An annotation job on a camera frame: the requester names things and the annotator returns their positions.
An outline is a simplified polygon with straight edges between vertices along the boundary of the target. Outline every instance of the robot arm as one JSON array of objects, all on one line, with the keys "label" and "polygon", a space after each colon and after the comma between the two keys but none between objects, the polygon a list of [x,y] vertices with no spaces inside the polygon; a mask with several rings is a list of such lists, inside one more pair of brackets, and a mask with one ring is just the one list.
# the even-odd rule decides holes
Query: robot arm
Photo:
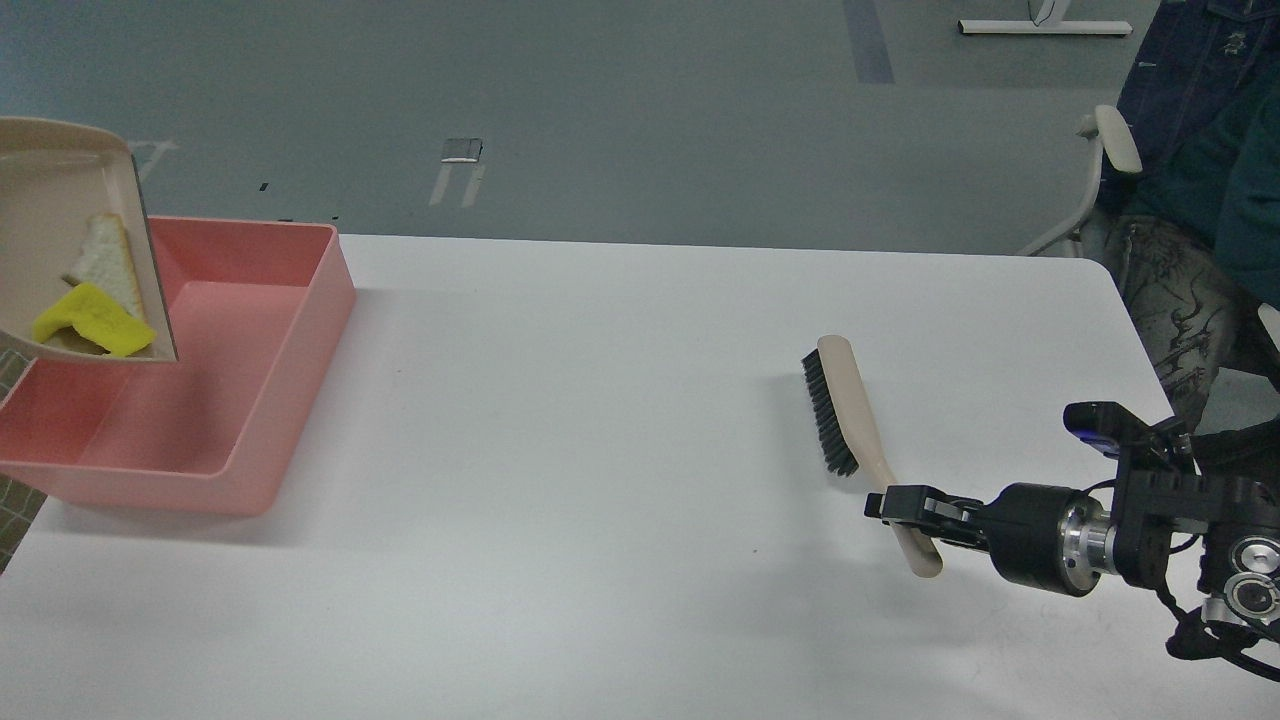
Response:
[{"label": "robot arm", "polygon": [[[868,496],[865,514],[991,556],[1009,582],[1084,596],[1103,574],[1155,591],[1179,620],[1166,643],[1183,660],[1222,657],[1280,682],[1242,653],[1280,642],[1280,497],[1261,482],[1196,473],[1183,425],[1148,427],[1115,402],[1079,402],[1066,428],[1117,461],[1116,479],[1078,491],[1015,483],[989,503],[929,486]],[[1111,509],[1089,492],[1114,487]],[[1178,607],[1165,582],[1174,533],[1203,538],[1202,607]]]}]

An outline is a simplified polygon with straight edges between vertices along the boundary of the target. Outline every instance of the white table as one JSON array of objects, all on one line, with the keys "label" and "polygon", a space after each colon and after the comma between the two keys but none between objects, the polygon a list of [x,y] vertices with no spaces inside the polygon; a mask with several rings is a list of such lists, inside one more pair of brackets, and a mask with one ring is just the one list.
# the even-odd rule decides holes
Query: white table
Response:
[{"label": "white table", "polygon": [[0,578],[0,715],[1271,716],[1270,683],[1165,655],[1152,593],[950,547],[918,579],[824,471],[800,360],[840,333],[901,482],[1112,477],[1062,406],[1169,407],[1098,266],[343,247],[360,297],[276,505],[50,500]]}]

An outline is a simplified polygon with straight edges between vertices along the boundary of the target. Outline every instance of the chair armrest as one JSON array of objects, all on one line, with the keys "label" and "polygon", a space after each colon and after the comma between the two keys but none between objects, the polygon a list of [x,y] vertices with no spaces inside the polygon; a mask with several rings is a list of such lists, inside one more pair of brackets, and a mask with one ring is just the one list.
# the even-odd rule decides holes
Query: chair armrest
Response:
[{"label": "chair armrest", "polygon": [[1138,155],[1138,146],[1133,141],[1129,123],[1125,122],[1120,110],[1111,105],[1098,105],[1093,109],[1093,129],[1102,137],[1102,150],[1111,167],[1125,174],[1138,174],[1142,172],[1142,158]]}]

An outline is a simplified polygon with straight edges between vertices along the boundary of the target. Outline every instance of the brush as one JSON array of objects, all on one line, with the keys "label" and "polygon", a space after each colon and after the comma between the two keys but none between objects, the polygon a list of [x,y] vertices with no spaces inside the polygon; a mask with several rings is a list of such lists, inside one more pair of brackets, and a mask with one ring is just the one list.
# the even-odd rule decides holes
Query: brush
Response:
[{"label": "brush", "polygon": [[[818,348],[804,359],[804,374],[827,468],[837,475],[851,475],[863,468],[879,492],[897,483],[884,459],[872,404],[849,341],[833,334],[819,338]],[[933,578],[942,571],[942,556],[932,539],[914,528],[891,528],[913,573]]]}]

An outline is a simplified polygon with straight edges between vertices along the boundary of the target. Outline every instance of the dustpan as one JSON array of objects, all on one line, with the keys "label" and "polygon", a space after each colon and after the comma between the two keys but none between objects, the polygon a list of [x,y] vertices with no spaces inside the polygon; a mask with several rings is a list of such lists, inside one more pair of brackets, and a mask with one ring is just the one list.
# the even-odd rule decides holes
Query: dustpan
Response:
[{"label": "dustpan", "polygon": [[[156,338],[142,351],[106,356],[72,333],[45,343],[33,320],[70,287],[61,279],[79,256],[96,214],[120,217],[142,309]],[[36,118],[0,118],[0,350],[69,361],[177,360],[156,272],[137,170],[128,145],[99,128]]]}]

